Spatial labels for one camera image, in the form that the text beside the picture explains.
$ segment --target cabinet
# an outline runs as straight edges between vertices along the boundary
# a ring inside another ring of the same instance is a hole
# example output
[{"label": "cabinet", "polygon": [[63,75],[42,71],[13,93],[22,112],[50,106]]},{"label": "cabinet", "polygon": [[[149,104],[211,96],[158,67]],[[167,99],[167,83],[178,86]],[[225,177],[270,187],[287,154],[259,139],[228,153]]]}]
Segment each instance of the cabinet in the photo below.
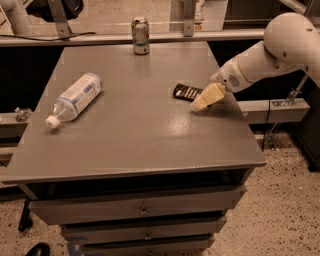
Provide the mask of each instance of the cabinet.
[{"label": "cabinet", "polygon": [[[216,68],[205,42],[152,44],[146,56],[132,45],[65,48],[3,182],[18,184],[29,209],[85,255],[210,247],[265,165],[232,94],[201,113],[173,98],[181,78],[203,87]],[[51,131],[54,99],[88,71],[103,93]]]}]

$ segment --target bottle cap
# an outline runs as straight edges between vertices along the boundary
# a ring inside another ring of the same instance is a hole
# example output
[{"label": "bottle cap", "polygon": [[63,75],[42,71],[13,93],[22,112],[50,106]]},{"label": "bottle cap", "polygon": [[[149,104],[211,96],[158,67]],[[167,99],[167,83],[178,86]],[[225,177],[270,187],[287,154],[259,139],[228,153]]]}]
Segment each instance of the bottle cap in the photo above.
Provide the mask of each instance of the bottle cap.
[{"label": "bottle cap", "polygon": [[58,118],[56,118],[55,116],[49,116],[47,119],[46,119],[46,124],[52,128],[52,129],[55,129],[57,128],[61,122],[59,121]]}]

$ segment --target table leg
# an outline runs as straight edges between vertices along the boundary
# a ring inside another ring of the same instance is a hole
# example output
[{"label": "table leg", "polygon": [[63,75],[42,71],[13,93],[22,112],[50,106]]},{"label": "table leg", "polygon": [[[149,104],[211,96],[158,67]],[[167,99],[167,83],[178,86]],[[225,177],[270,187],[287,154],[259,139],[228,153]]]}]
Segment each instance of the table leg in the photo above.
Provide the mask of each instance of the table leg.
[{"label": "table leg", "polygon": [[27,228],[31,228],[33,225],[33,221],[30,218],[30,210],[29,210],[30,201],[31,201],[30,197],[27,196],[26,200],[24,201],[23,210],[20,218],[19,227],[18,227],[18,230],[20,232],[25,231]]}]

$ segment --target speckled floor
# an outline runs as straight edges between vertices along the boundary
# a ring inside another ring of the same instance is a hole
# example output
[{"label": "speckled floor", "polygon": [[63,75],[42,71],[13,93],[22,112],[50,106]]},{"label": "speckled floor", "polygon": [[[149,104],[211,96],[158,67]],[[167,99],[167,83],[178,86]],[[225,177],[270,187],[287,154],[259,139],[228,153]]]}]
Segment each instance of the speckled floor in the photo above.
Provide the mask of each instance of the speckled floor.
[{"label": "speckled floor", "polygon": [[[264,150],[267,165],[248,178],[247,193],[228,211],[211,248],[167,256],[320,255],[320,173],[308,171],[288,134],[278,133],[275,145],[277,151]],[[0,254],[23,256],[42,241],[50,245],[52,256],[69,255],[59,227],[47,226],[33,214],[33,227],[18,232],[22,206],[21,200],[0,203]]]}]

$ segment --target soda can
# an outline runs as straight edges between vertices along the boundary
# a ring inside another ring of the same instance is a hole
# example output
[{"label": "soda can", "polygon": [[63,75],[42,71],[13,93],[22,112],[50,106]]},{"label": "soda can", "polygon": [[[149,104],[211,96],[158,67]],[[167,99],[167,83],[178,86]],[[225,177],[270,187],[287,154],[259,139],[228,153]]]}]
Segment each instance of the soda can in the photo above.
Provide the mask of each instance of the soda can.
[{"label": "soda can", "polygon": [[133,50],[136,54],[147,54],[150,51],[149,23],[145,17],[136,17],[132,20]]}]

